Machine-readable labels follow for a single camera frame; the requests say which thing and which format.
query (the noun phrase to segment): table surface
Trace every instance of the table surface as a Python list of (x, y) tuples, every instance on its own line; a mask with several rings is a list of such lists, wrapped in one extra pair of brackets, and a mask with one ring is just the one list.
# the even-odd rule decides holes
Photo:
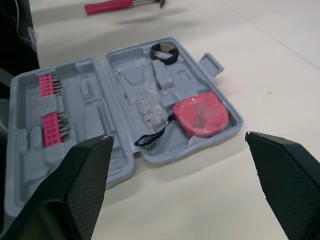
[(106, 191), (92, 239), (287, 239), (245, 132), (299, 142), (320, 159), (320, 2), (167, 0), (92, 16), (85, 3), (30, 0), (41, 67), (174, 37), (196, 60), (208, 52), (221, 62), (214, 83), (245, 122), (235, 138), (176, 163), (138, 157), (133, 177)]

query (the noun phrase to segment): hammer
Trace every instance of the hammer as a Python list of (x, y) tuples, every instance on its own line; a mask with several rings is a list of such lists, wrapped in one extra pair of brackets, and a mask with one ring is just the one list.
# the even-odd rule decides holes
[(100, 3), (86, 4), (84, 5), (84, 9), (87, 15), (91, 15), (100, 12), (124, 9), (135, 4), (152, 2), (160, 3), (160, 8), (162, 9), (166, 3), (166, 0), (110, 0)]

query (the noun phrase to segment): gray plastic tool case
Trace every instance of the gray plastic tool case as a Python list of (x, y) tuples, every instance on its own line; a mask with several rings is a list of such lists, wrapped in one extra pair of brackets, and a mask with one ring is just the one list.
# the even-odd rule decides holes
[[(150, 59), (151, 46), (163, 42), (178, 47), (176, 63), (164, 65)], [(5, 211), (16, 217), (68, 150), (92, 137), (114, 134), (107, 188), (131, 177), (135, 152), (140, 151), (147, 162), (159, 167), (232, 138), (243, 120), (212, 83), (223, 70), (210, 54), (198, 63), (175, 39), (165, 38), (114, 50), (105, 61), (85, 58), (15, 77), (10, 93)], [(40, 97), (39, 76), (49, 73), (60, 78), (62, 96)], [(209, 138), (189, 138), (174, 121), (151, 146), (134, 146), (139, 137), (164, 126), (175, 103), (209, 91), (229, 113), (224, 131)], [(43, 116), (52, 112), (67, 115), (70, 138), (44, 148)]]

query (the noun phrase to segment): black strap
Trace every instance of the black strap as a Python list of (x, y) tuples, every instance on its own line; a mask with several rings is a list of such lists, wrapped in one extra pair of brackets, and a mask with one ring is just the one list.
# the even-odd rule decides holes
[[(160, 57), (157, 55), (157, 52), (169, 53), (169, 54), (172, 54), (172, 56), (168, 58)], [(178, 48), (169, 43), (157, 43), (153, 45), (150, 50), (150, 58), (152, 60), (159, 59), (165, 65), (174, 64), (177, 61), (178, 57), (179, 57)]]
[[(168, 123), (170, 123), (171, 121), (174, 121), (176, 120), (176, 116), (171, 114), (170, 116), (168, 116), (166, 122), (165, 122), (165, 125), (164, 125), (164, 128), (162, 128), (160, 131), (154, 133), (154, 134), (150, 134), (150, 135), (143, 135), (142, 137), (140, 137), (138, 139), (138, 141), (136, 141), (134, 143), (134, 145), (136, 146), (139, 146), (139, 147), (144, 147), (144, 146), (148, 146), (150, 144), (152, 144), (155, 140), (157, 140), (158, 138), (160, 138), (164, 133), (165, 133), (165, 129), (168, 125)], [(142, 139), (145, 139), (145, 138), (151, 138), (149, 141), (146, 141), (144, 143), (139, 143)]]

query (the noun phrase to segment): pink tape measure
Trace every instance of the pink tape measure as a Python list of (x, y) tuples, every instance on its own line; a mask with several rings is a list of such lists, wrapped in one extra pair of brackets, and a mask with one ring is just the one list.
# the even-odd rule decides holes
[(177, 120), (188, 137), (209, 138), (227, 127), (229, 114), (225, 106), (212, 92), (184, 99), (173, 107), (163, 129), (149, 135), (143, 135), (134, 145), (148, 146), (159, 139), (165, 132), (169, 122)]

